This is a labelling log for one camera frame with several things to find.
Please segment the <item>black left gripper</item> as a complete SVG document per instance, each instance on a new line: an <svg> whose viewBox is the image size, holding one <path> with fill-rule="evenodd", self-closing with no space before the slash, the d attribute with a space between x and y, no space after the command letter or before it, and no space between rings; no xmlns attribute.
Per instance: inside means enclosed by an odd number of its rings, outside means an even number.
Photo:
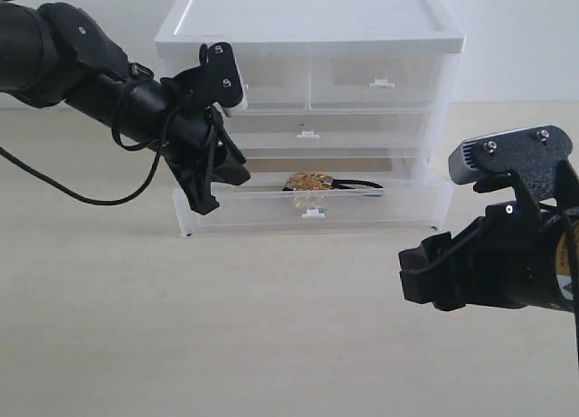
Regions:
<svg viewBox="0 0 579 417"><path fill-rule="evenodd" d="M243 185L251 178L215 107L226 97L218 80L208 72L180 72L160 81L149 72L130 76L130 139L135 142L130 150L161 154L190 210L198 214L220 206L212 180Z"/></svg>

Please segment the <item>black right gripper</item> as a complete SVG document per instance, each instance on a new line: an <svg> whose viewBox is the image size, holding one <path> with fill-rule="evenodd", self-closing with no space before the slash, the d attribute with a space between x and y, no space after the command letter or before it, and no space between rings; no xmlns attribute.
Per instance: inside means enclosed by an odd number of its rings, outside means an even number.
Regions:
<svg viewBox="0 0 579 417"><path fill-rule="evenodd" d="M404 298L467 306L570 309L570 213L543 204L533 222L513 203L487 208L456 234L398 254ZM445 264L433 263L445 252Z"/></svg>

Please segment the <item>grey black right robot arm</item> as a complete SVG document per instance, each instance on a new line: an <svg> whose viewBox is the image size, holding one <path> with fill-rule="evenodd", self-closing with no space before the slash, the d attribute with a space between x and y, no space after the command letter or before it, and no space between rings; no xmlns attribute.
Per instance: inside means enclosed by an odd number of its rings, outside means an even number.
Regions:
<svg viewBox="0 0 579 417"><path fill-rule="evenodd" d="M440 311L466 306L572 312L578 210L492 204L456 235L437 233L398 254L403 296Z"/></svg>

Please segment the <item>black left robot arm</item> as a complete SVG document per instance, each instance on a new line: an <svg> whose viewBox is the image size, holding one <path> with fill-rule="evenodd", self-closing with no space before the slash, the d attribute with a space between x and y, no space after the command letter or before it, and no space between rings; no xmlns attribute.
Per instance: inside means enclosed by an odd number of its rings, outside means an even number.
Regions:
<svg viewBox="0 0 579 417"><path fill-rule="evenodd" d="M201 215L219 205L213 184L250 178L223 125L245 104L229 43L202 45L196 66L159 79L80 8L3 2L1 90L35 109L66 104L107 126L124 150L151 150Z"/></svg>

